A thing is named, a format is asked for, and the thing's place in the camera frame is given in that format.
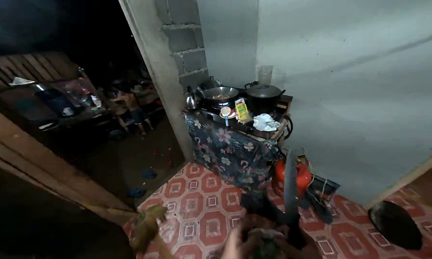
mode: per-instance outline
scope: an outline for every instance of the plastic ladle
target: plastic ladle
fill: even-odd
[[[223,107],[221,108],[221,114],[226,118],[226,126],[229,126],[229,119],[227,118],[229,114],[231,113],[230,107]]]

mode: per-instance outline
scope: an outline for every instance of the hand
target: hand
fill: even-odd
[[[302,250],[296,249],[294,246],[288,244],[285,239],[274,239],[274,242],[280,247],[283,253],[287,256],[287,258],[294,259],[322,259],[322,255],[318,251],[317,245],[313,238],[310,235],[305,233],[302,229],[301,233],[304,237],[306,245],[302,248]]]
[[[229,233],[221,259],[247,259],[262,242],[259,234],[252,234],[243,243],[243,225],[239,224]]]

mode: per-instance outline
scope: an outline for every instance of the child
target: child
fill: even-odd
[[[117,98],[112,99],[112,101],[119,101],[119,100],[125,101],[125,104],[131,113],[131,117],[134,119],[134,124],[139,126],[139,130],[141,131],[141,134],[143,135],[146,134],[144,130],[144,126],[142,125],[144,121],[147,122],[147,124],[149,124],[150,129],[153,130],[154,127],[152,127],[149,117],[144,112],[144,110],[141,109],[141,107],[139,107],[136,97],[131,92],[131,88],[123,87],[122,90],[123,91],[120,91],[121,94]]]

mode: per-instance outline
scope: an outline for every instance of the gas stove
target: gas stove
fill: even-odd
[[[235,103],[224,103],[219,105],[214,105],[209,101],[205,101],[202,99],[199,103],[200,109],[198,110],[202,115],[204,115],[208,120],[215,121],[217,123],[226,125],[226,119],[222,118],[219,114],[221,113],[221,108],[224,106],[228,106],[231,109],[235,109]],[[275,121],[282,122],[285,116],[286,109],[283,107],[277,107],[270,115]],[[246,124],[239,123],[236,118],[229,119],[229,127],[245,132],[247,134],[251,134],[256,137],[269,139],[275,133],[274,131],[259,131],[253,127],[253,122],[249,122]]]

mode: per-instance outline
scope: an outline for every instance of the wok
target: wok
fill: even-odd
[[[213,99],[213,96],[218,96],[222,94],[229,96],[229,98],[219,99],[219,100]],[[235,98],[239,95],[239,91],[236,88],[224,86],[224,87],[215,87],[215,88],[204,90],[202,91],[202,95],[203,98],[215,104],[218,104],[218,103],[235,101]]]

